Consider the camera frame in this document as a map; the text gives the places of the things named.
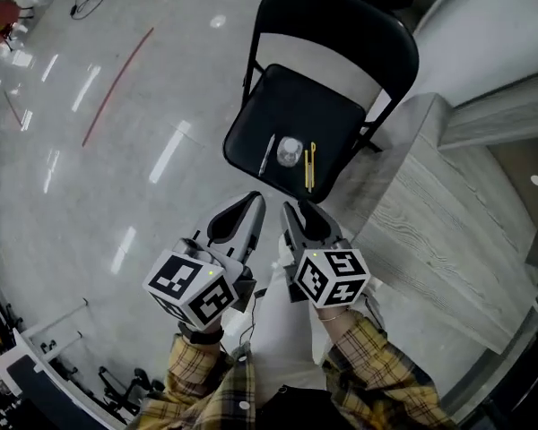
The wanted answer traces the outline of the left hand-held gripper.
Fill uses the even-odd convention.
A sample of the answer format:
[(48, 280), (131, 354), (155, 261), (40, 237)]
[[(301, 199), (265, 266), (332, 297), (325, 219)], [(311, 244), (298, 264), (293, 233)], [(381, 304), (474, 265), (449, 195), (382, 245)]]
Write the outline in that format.
[(202, 217), (192, 239), (161, 253), (143, 289), (168, 315), (200, 331), (229, 308), (244, 312), (256, 280), (243, 263), (256, 249), (265, 219), (265, 198), (248, 192)]

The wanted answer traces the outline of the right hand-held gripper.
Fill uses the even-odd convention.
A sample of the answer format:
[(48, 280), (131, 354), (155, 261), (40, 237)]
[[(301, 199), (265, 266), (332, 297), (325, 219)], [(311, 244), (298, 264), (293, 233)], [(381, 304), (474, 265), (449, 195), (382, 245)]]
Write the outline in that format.
[[(305, 226), (292, 204), (285, 202), (281, 223), (289, 247), (306, 247), (307, 239), (322, 245), (343, 240), (336, 221), (310, 201), (299, 201)], [(361, 252), (351, 248), (303, 249), (292, 266), (286, 267), (290, 301), (309, 301), (315, 308), (352, 305), (370, 280)]]

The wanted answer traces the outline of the yellow utility knife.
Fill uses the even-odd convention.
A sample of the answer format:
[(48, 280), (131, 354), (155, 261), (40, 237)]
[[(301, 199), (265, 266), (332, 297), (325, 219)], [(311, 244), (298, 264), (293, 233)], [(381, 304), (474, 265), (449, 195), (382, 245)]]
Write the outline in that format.
[(305, 188), (311, 194), (315, 188), (315, 156), (317, 144), (311, 142), (304, 150)]

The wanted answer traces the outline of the silver pen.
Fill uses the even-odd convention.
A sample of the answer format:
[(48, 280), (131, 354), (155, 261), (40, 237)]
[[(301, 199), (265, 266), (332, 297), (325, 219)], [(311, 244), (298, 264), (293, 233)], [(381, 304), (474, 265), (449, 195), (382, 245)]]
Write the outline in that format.
[(265, 154), (264, 154), (264, 156), (262, 158), (260, 167), (259, 167), (258, 172), (257, 172), (257, 175), (259, 177), (265, 172), (265, 169), (266, 169), (266, 166), (267, 166), (271, 151), (272, 151), (273, 146), (274, 146), (274, 142), (275, 142), (275, 133), (270, 137), (269, 142), (267, 143), (267, 146), (266, 146), (266, 149), (265, 149)]

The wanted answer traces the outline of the person's left forearm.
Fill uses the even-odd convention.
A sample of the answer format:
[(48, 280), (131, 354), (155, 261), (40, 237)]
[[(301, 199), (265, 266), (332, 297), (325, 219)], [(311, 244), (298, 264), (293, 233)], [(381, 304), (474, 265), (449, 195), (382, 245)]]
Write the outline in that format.
[(149, 394), (126, 430), (255, 430), (256, 381), (250, 345), (232, 354), (175, 336), (165, 389)]

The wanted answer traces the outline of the light wood-grain table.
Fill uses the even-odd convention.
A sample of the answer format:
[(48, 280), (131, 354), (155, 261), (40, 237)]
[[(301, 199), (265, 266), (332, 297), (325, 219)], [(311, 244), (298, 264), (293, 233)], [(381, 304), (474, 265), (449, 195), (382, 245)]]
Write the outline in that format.
[(536, 227), (487, 148), (438, 148), (450, 113), (425, 93), (382, 125), (388, 146), (363, 187), (354, 242), (376, 278), (501, 353), (536, 299), (526, 261)]

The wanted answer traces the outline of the clear plastic water bottle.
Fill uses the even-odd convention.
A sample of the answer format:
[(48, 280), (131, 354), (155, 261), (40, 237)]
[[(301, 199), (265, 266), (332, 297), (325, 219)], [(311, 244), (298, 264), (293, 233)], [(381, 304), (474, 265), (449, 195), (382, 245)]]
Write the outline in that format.
[(298, 164), (303, 151), (303, 143), (300, 140), (290, 136), (284, 136), (277, 148), (277, 162), (284, 168), (293, 168)]

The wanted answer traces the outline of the person's legs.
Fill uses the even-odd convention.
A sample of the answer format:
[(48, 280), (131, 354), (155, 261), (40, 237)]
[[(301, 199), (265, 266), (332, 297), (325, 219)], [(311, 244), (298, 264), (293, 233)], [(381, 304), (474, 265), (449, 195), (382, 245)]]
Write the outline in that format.
[(325, 373), (313, 358), (313, 331), (307, 301), (292, 303), (285, 267), (293, 263), (283, 236), (270, 284), (256, 312), (250, 350), (260, 408), (283, 386), (324, 390)]

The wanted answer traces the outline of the black wristwatch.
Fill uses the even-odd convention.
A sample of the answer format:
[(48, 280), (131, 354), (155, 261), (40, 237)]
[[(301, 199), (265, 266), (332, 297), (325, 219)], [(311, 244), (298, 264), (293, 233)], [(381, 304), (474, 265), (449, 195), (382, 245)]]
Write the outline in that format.
[(221, 342), (224, 335), (223, 328), (218, 325), (214, 326), (211, 332), (198, 331), (191, 328), (184, 322), (178, 323), (180, 334), (194, 345), (211, 346)]

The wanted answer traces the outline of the black folding chair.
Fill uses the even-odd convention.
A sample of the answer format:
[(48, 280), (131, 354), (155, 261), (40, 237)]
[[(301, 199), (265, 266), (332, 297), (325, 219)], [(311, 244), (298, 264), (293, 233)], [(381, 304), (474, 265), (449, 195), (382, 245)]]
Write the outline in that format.
[[(262, 67), (256, 53), (262, 34), (303, 39), (326, 47), (358, 66), (390, 98), (369, 122), (365, 109), (280, 64)], [(234, 167), (297, 200), (322, 202), (351, 159), (371, 139), (414, 84), (419, 52), (411, 32), (389, 12), (363, 0), (262, 0), (258, 6), (243, 81), (241, 109), (223, 143)], [(270, 137), (275, 142), (265, 172), (257, 175)], [(315, 188), (305, 188), (304, 151), (296, 166), (276, 159), (280, 140), (290, 136), (317, 144)]]

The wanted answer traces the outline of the person's torso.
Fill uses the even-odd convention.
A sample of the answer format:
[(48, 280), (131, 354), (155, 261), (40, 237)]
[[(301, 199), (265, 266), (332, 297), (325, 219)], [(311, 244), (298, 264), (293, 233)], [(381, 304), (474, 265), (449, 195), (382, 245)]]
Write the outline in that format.
[(350, 429), (331, 393), (283, 385), (256, 411), (255, 430)]

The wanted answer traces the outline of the black floor stand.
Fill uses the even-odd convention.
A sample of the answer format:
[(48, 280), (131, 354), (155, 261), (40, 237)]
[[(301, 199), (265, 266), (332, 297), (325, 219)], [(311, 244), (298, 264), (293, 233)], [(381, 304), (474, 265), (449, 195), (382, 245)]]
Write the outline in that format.
[(134, 376), (128, 385), (121, 383), (105, 366), (98, 369), (98, 377), (104, 385), (104, 409), (122, 422), (126, 420), (120, 414), (125, 411), (134, 417), (140, 410), (143, 392), (162, 392), (165, 385), (157, 379), (149, 379), (142, 368), (134, 370)]

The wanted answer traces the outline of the dark door threshold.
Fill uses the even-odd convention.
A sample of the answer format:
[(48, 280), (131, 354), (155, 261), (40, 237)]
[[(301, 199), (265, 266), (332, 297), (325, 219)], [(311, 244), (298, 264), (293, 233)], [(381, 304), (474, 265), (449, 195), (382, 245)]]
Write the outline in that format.
[(537, 332), (538, 312), (532, 308), (506, 349), (501, 354), (486, 350), (444, 396), (442, 407), (456, 424), (468, 417), (500, 384), (535, 340)]

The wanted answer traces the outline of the short red floor tape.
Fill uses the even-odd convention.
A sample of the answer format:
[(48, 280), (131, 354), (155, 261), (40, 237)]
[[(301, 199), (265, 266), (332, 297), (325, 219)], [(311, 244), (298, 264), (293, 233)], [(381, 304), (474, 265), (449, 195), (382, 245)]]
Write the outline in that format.
[(9, 107), (9, 109), (12, 111), (13, 116), (14, 116), (16, 122), (18, 123), (19, 127), (22, 129), (22, 128), (23, 128), (22, 120), (21, 120), (21, 118), (20, 118), (20, 116), (19, 116), (17, 110), (15, 109), (15, 107), (14, 107), (14, 105), (13, 105), (13, 102), (12, 102), (12, 100), (11, 100), (9, 94), (7, 93), (6, 90), (3, 91), (3, 94), (4, 94), (4, 98), (5, 98), (5, 100), (6, 100), (6, 103), (7, 103), (8, 107)]

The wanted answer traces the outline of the dark workbench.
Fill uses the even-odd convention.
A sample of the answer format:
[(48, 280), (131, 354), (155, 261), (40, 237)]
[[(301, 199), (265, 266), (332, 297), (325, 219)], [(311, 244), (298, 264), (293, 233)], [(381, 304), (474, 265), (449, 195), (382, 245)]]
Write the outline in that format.
[(13, 331), (14, 347), (0, 356), (0, 379), (14, 396), (29, 400), (57, 430), (125, 430), (75, 384), (49, 364), (55, 357), (43, 353), (30, 338)]

